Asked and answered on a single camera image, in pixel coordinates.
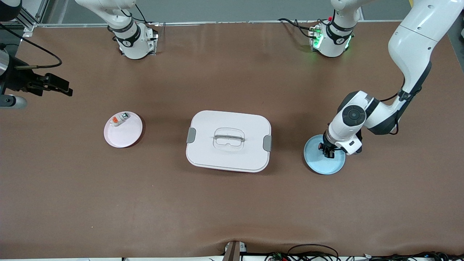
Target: table surface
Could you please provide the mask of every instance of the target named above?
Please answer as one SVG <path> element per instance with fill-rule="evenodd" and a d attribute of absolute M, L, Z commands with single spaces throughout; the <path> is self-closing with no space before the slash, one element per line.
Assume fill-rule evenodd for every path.
<path fill-rule="evenodd" d="M 398 91 L 387 51 L 398 23 L 360 23 L 345 54 L 310 51 L 284 24 L 165 27 L 158 53 L 121 57 L 106 28 L 36 28 L 32 40 L 63 59 L 49 70 L 74 96 L 21 93 L 0 111 L 0 258 L 216 255 L 320 243 L 341 255 L 464 251 L 464 75 L 447 37 L 396 136 L 364 131 L 360 155 L 335 175 L 312 172 L 306 141 L 343 98 Z M 23 44 L 29 64 L 50 64 Z M 145 122 L 140 142 L 116 149 L 103 127 L 119 111 Z M 198 168 L 185 155 L 202 110 L 258 114 L 272 125 L 262 172 Z"/>

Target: small bottle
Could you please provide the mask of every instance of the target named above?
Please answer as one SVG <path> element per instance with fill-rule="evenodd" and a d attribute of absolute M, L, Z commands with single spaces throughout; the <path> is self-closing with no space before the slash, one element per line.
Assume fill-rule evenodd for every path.
<path fill-rule="evenodd" d="M 129 118 L 128 113 L 124 112 L 124 113 L 121 113 L 121 114 L 117 114 L 116 116 L 111 118 L 110 124 L 113 127 L 117 127 L 117 126 L 121 125 L 123 122 L 125 122 L 128 118 Z"/>

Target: white storage box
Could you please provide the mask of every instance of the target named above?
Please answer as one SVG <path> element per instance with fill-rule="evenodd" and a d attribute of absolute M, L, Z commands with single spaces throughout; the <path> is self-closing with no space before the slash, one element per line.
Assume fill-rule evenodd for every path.
<path fill-rule="evenodd" d="M 198 167 L 262 171 L 269 162 L 271 124 L 260 115 L 200 111 L 187 136 L 187 159 Z"/>

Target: white plate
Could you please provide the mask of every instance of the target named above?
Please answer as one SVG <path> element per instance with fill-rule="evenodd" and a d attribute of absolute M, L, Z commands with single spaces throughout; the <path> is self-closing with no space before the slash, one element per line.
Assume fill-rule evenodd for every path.
<path fill-rule="evenodd" d="M 129 118 L 117 127 L 111 126 L 111 119 L 121 113 L 129 114 Z M 126 148 L 134 144 L 142 134 L 143 123 L 140 117 L 130 111 L 117 113 L 106 121 L 103 135 L 106 142 L 115 148 Z"/>

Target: blue plate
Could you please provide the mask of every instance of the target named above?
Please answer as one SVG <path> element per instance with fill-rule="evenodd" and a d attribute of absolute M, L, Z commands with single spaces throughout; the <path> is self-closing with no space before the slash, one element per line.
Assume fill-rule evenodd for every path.
<path fill-rule="evenodd" d="M 330 175 L 338 172 L 345 164 L 346 154 L 342 150 L 335 151 L 334 158 L 326 158 L 318 149 L 322 142 L 322 135 L 316 135 L 309 139 L 304 146 L 304 160 L 315 172 Z"/>

